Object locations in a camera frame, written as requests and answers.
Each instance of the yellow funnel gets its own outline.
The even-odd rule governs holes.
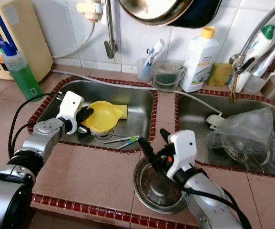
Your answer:
[[[97,133],[106,133],[113,130],[118,119],[123,115],[122,107],[107,101],[94,102],[89,108],[93,108],[94,113],[82,124]]]

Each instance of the white hose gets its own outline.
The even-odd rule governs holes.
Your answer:
[[[65,56],[69,56],[69,55],[77,52],[80,48],[82,48],[82,46],[84,46],[86,44],[86,42],[88,42],[88,40],[90,39],[91,35],[94,32],[94,29],[95,29],[95,23],[93,22],[89,36],[85,37],[84,41],[81,43],[81,45],[79,47],[77,47],[75,50],[70,51],[69,53],[52,56],[53,59],[58,59],[58,58],[62,58]]]
[[[108,86],[113,86],[113,87],[130,88],[130,89],[138,89],[138,90],[159,91],[159,90],[157,90],[154,87],[138,87],[138,86],[130,86],[130,85],[123,85],[123,84],[108,83],[108,82],[104,82],[104,81],[93,79],[93,78],[88,77],[88,76],[84,76],[84,75],[80,75],[80,74],[76,74],[76,73],[65,72],[65,71],[51,70],[51,72],[53,72],[53,73],[59,73],[59,74],[65,74],[65,75],[74,75],[74,76],[78,76],[78,77],[80,77],[82,79],[85,79],[85,80],[89,80],[89,81],[93,81],[93,82],[97,82],[97,83],[101,83],[101,84],[108,85]],[[188,94],[188,93],[185,93],[185,92],[180,92],[180,91],[174,91],[172,93],[185,95],[185,96],[187,96],[189,98],[192,98],[192,99],[194,99],[194,100],[202,103],[203,105],[205,105],[208,108],[212,109],[213,111],[217,112],[220,116],[222,114],[222,112],[219,111],[218,109],[214,108],[213,106],[210,106],[208,103],[204,102],[203,100],[201,100],[201,99],[199,99],[199,98],[197,98],[197,97],[195,97],[195,96],[193,96],[191,94]]]

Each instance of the plastic bag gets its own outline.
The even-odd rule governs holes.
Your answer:
[[[275,133],[270,108],[233,115],[206,137],[210,150],[224,148],[229,154],[263,155],[275,170]]]

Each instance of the yellow bottle cap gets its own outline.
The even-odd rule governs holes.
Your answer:
[[[201,37],[212,39],[214,37],[215,28],[212,26],[205,26],[202,30]]]

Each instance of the green bottle cap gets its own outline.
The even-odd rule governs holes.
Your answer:
[[[271,40],[273,38],[274,29],[274,25],[266,25],[262,28],[261,31],[267,39]]]

